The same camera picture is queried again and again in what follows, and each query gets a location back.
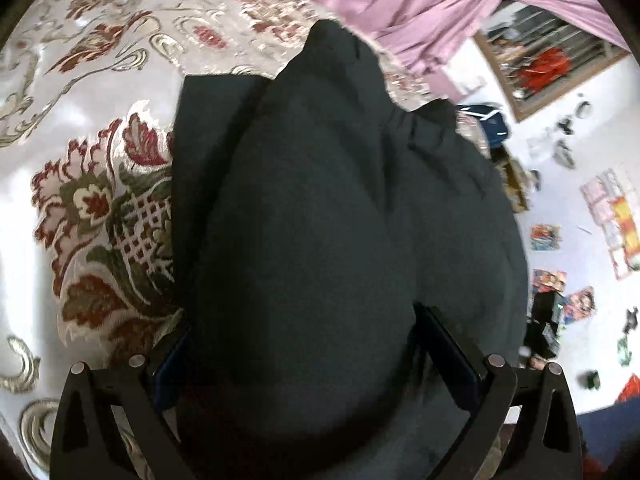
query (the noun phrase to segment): wooden window frame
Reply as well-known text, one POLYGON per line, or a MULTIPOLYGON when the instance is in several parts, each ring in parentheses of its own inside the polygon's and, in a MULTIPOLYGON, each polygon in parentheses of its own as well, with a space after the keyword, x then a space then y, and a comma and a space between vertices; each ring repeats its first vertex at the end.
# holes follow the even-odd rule
POLYGON ((531 117, 539 110, 542 110, 542 108, 549 106, 551 103, 557 101, 559 98, 569 93, 577 86, 580 86, 585 81, 588 81, 595 75, 598 75, 600 72, 606 70, 620 60, 625 59, 625 57, 629 56, 630 54, 629 52, 624 51, 619 52, 618 54, 615 54, 614 56, 609 58, 599 59, 591 66, 587 67, 586 70, 583 70, 580 73, 573 74, 571 77, 564 81, 564 84, 558 85, 541 99, 527 105, 526 103, 519 103, 513 96, 513 87, 508 83, 507 78, 500 70, 500 63, 496 59, 491 44, 489 44, 489 41, 487 40, 485 35, 482 32, 477 32, 474 36, 474 40, 476 41, 476 45, 484 55, 485 59, 491 66, 491 69, 494 72, 496 78, 500 82, 502 92, 504 93, 507 102, 511 107, 511 112, 513 113, 513 117, 515 118, 515 121, 517 123, 520 123, 528 117, 531 117))

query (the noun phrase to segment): dark gray cloth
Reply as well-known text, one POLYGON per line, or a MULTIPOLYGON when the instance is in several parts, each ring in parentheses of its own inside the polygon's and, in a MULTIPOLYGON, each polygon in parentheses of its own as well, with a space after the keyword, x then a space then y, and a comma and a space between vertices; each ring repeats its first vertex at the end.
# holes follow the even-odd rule
POLYGON ((527 267, 500 177, 446 101, 414 113, 319 22, 274 81, 188 76, 175 121, 178 428, 217 479, 424 478, 466 413, 411 338, 439 307, 514 360, 527 267))

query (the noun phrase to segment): black fabric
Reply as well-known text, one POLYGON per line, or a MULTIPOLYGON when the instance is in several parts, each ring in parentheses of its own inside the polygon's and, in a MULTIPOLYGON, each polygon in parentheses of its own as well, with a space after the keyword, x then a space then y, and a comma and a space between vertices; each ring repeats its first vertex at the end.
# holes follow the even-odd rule
POLYGON ((370 48, 319 22, 271 82, 189 76, 175 120, 178 296, 204 478, 424 478, 457 409, 415 300, 514 360, 527 269, 500 177, 454 108, 392 103, 370 48))

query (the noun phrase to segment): red object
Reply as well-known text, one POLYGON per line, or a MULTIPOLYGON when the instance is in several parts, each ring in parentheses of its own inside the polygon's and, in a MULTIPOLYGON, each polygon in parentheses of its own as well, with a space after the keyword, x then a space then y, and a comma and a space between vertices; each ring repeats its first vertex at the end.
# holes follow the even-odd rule
POLYGON ((567 75, 571 70, 569 58, 558 47, 545 50, 529 66, 518 70, 518 76, 523 81, 523 88, 531 88, 540 92, 559 77, 567 75))
POLYGON ((626 386, 620 392, 616 403, 625 402, 625 400, 640 397, 640 378, 636 374, 631 374, 626 386))

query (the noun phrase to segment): folded black clothing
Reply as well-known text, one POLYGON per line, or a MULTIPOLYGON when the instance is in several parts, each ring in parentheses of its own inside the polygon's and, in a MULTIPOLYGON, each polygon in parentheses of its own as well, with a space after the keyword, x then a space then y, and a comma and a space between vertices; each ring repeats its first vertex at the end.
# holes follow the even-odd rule
POLYGON ((423 479, 464 425, 412 338, 439 307, 516 358, 527 265, 498 173, 451 103, 395 105, 371 49, 316 23, 273 81, 188 76, 172 224, 204 478, 423 479))

